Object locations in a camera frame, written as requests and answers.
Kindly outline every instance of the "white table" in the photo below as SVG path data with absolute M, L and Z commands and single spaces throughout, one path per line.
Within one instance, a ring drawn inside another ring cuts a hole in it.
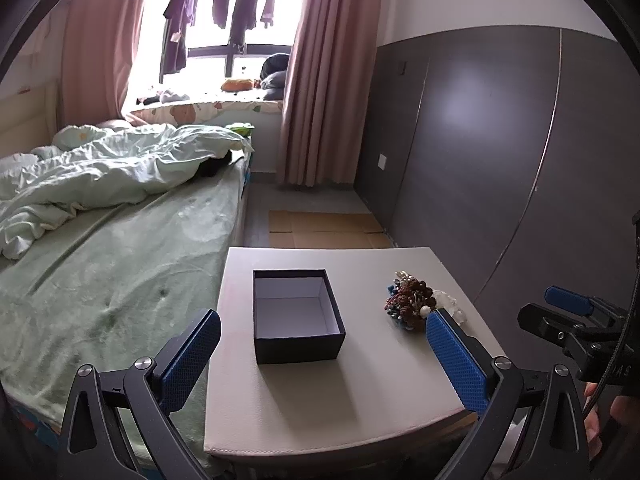
M 326 269 L 346 338 L 333 361 L 255 362 L 254 269 Z M 209 362 L 204 447 L 236 463 L 362 463 L 405 449 L 468 415 L 424 334 L 384 312 L 386 286 L 406 270 L 458 300 L 463 325 L 492 356 L 504 355 L 429 248 L 231 248 L 218 300 L 222 338 Z

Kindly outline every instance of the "silver bolt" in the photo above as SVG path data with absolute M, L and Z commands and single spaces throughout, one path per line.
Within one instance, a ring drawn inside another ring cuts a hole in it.
M 136 368 L 138 370 L 146 370 L 151 366 L 152 362 L 151 357 L 141 357 L 136 361 Z
M 94 367 L 92 367 L 91 365 L 82 365 L 78 368 L 78 375 L 80 377 L 87 377 L 87 375 L 89 375 L 91 373 L 91 370 L 93 369 Z
M 508 370 L 511 368 L 511 361 L 506 357 L 497 357 L 494 359 L 494 363 L 498 368 L 500 368 L 500 370 Z
M 567 377 L 567 375 L 569 375 L 569 368 L 564 365 L 556 365 L 554 370 L 556 371 L 556 374 L 561 377 Z

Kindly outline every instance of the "box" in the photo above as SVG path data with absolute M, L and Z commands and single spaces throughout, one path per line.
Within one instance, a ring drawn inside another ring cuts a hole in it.
M 254 270 L 259 365 L 335 359 L 344 337 L 325 270 Z

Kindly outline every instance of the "headboard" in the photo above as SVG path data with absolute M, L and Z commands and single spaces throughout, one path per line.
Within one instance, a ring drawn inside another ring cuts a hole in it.
M 46 146 L 58 130 L 58 83 L 0 100 L 0 157 Z

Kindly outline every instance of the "floor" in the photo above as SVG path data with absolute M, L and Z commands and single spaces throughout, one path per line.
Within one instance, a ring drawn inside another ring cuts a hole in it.
M 252 182 L 248 187 L 244 245 L 269 247 L 269 211 L 312 213 L 369 213 L 353 189 L 318 187 L 297 190 Z

